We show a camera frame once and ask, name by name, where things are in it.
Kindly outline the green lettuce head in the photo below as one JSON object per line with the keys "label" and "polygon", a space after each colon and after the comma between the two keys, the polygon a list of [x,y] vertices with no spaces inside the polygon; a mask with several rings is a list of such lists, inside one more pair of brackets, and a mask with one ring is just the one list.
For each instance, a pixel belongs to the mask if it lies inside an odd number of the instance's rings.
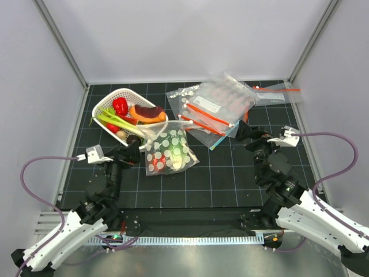
{"label": "green lettuce head", "polygon": [[183,145],[180,144],[180,143],[177,144],[177,145],[170,144],[168,149],[171,152],[171,156],[174,156],[174,155],[182,155],[183,156]]}

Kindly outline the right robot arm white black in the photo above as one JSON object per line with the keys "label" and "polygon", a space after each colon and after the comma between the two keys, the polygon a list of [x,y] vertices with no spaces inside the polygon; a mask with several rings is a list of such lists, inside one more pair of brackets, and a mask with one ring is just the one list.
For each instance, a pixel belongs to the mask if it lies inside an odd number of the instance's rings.
{"label": "right robot arm white black", "polygon": [[297,147],[305,137],[290,126],[273,137],[260,126],[240,121],[236,140],[252,139],[245,149],[253,154],[255,183],[266,187],[269,196],[260,211],[240,221],[244,229],[280,227],[320,244],[338,256],[350,271],[368,276],[368,227],[347,218],[317,196],[317,187],[301,184],[292,176],[292,165],[282,147]]}

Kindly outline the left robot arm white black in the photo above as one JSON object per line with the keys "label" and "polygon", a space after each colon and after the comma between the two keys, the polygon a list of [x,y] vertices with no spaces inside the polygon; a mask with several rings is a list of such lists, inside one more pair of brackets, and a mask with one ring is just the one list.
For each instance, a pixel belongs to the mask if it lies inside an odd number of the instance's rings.
{"label": "left robot arm white black", "polygon": [[100,145],[86,149],[84,154],[73,160],[99,164],[104,168],[104,180],[89,182],[85,195],[78,206],[67,215],[55,205],[31,192],[25,184],[25,169],[21,170],[20,181],[24,190],[37,201],[54,209],[61,217],[60,223],[43,239],[28,249],[16,249],[12,260],[17,266],[16,276],[53,276],[55,270],[89,239],[104,232],[119,229],[124,220],[117,206],[121,192],[123,171],[140,161],[140,141],[128,146],[116,146],[104,153]]}

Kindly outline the white perforated plastic basket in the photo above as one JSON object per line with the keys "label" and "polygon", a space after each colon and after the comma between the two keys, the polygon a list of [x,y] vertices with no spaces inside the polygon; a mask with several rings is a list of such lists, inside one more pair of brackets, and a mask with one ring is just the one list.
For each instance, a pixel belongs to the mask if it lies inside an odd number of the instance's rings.
{"label": "white perforated plastic basket", "polygon": [[[115,100],[116,98],[119,97],[123,97],[127,100],[127,104],[129,105],[129,110],[130,107],[133,105],[139,105],[142,107],[155,107],[156,105],[154,105],[153,103],[151,103],[149,100],[145,99],[144,97],[140,96],[139,94],[137,94],[136,92],[128,89],[128,88],[120,88],[120,89],[116,89],[113,92],[109,93],[107,96],[105,96],[104,98],[102,98],[102,100],[100,100],[95,107],[92,109],[92,116],[96,115],[98,110],[98,107],[102,107],[102,108],[113,108],[112,107],[112,102],[113,100]],[[133,125],[135,125],[136,127],[139,128],[140,125],[146,125],[144,123],[138,122],[136,119],[132,118],[132,116],[130,115],[130,112],[128,111],[127,115],[123,116],[123,115],[119,115],[117,114],[119,117],[123,118],[124,120],[126,120],[129,123],[132,123]],[[102,122],[98,119],[93,119],[91,122],[95,122],[97,123],[104,131],[106,131],[110,136],[112,136],[115,140],[117,140],[119,143],[121,143],[124,146],[127,146],[126,143],[126,139],[125,140],[121,140],[119,139],[116,134],[110,132],[107,128],[106,125],[107,123]],[[135,135],[134,133],[130,132],[130,131],[126,131],[124,129],[121,129],[123,131],[126,132],[127,137],[129,135]],[[146,144],[146,141],[144,139],[144,137],[140,137],[141,138],[141,146],[140,146],[140,151],[143,152],[144,151],[144,147]]]}

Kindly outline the orange red tomato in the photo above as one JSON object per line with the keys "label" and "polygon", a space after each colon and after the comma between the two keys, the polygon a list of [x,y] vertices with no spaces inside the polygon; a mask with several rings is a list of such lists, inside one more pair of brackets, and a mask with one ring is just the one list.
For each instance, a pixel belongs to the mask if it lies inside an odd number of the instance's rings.
{"label": "orange red tomato", "polygon": [[166,168],[166,157],[162,156],[161,158],[154,158],[152,165],[154,167],[154,171],[164,170]]}

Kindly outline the clear dotted zip bag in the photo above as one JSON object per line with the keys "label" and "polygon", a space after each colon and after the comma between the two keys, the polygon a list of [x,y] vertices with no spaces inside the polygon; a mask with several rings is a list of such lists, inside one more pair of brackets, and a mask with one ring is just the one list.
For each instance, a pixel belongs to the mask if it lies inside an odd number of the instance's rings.
{"label": "clear dotted zip bag", "polygon": [[199,163],[188,145],[186,133],[193,126],[193,121],[164,121],[139,126],[146,141],[147,176],[181,173]]}

